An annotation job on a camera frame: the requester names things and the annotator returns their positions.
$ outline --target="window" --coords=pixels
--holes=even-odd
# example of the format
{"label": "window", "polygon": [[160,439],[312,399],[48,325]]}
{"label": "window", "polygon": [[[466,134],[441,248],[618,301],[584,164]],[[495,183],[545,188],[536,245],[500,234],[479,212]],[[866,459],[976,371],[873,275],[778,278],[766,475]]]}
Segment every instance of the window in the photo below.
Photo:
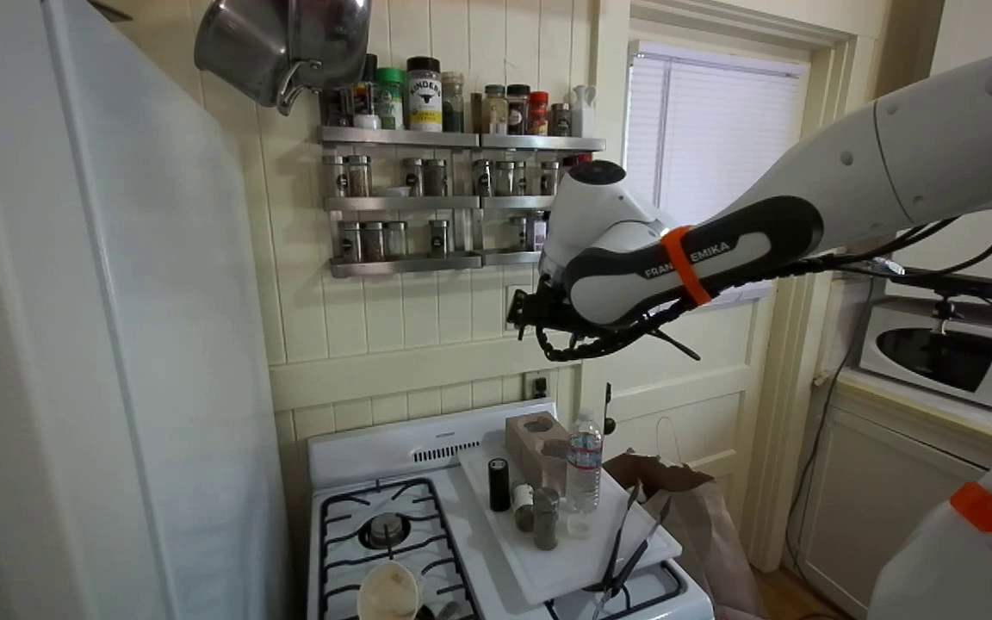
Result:
{"label": "window", "polygon": [[798,141],[806,65],[632,47],[626,169],[678,224],[728,207]]}

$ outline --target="white refrigerator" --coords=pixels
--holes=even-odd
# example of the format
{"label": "white refrigerator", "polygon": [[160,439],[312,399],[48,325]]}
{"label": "white refrigerator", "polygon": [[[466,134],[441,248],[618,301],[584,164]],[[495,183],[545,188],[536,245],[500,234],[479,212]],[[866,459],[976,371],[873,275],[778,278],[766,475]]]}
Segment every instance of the white refrigerator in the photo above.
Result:
{"label": "white refrigerator", "polygon": [[290,617],[244,195],[84,0],[0,0],[0,620]]}

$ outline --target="brown paper bag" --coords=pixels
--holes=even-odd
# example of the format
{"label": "brown paper bag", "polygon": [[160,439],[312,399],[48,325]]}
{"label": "brown paper bag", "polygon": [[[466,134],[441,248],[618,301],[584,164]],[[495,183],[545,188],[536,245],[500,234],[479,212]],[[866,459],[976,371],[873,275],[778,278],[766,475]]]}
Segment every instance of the brown paper bag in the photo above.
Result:
{"label": "brown paper bag", "polygon": [[627,489],[640,481],[648,498],[642,507],[654,517],[672,498],[672,510],[661,527],[684,547],[677,562],[710,597],[717,620],[767,617],[733,519],[712,476],[670,466],[654,456],[615,456],[603,468]]}

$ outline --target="white stove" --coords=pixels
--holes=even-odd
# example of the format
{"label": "white stove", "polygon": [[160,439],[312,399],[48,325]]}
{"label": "white stove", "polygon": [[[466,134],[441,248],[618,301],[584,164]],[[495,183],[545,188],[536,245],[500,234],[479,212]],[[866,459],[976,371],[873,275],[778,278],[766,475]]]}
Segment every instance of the white stove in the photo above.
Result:
{"label": "white stove", "polygon": [[[524,601],[484,517],[487,506],[454,456],[481,441],[503,443],[505,419],[537,412],[555,415],[555,405],[534,400],[308,440],[308,620],[356,619],[363,576],[390,554],[421,574],[433,613],[451,605],[446,620],[590,620],[594,593]],[[713,611],[676,562],[665,561],[631,574],[602,617],[712,620]]]}

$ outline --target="cutting board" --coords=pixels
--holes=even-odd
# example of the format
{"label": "cutting board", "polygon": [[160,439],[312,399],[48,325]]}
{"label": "cutting board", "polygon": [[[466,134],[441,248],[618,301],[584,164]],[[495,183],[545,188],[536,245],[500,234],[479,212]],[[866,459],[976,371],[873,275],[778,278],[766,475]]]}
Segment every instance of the cutting board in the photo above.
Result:
{"label": "cutting board", "polygon": [[[629,498],[629,493],[623,491],[606,471],[599,475],[599,508],[592,524],[592,536],[568,536],[562,515],[562,520],[558,523],[558,546],[543,552],[535,546],[531,534],[516,529],[511,510],[497,513],[488,507],[489,460],[507,459],[511,467],[512,483],[521,480],[518,468],[508,458],[504,447],[482,443],[475,448],[457,452],[457,458],[460,459],[466,479],[480,502],[481,511],[492,527],[527,603],[540,605],[564,593],[598,584],[603,578],[603,569],[611,554],[611,545],[615,542],[615,530],[626,510],[626,499]],[[626,517],[626,525],[623,527],[622,546],[618,550],[618,568],[626,564],[626,558],[630,557],[649,533],[653,522],[654,519],[637,503],[630,507],[629,517]],[[680,550],[676,539],[661,527],[650,539],[649,547],[638,561],[638,566],[649,566],[676,557],[680,555]]]}

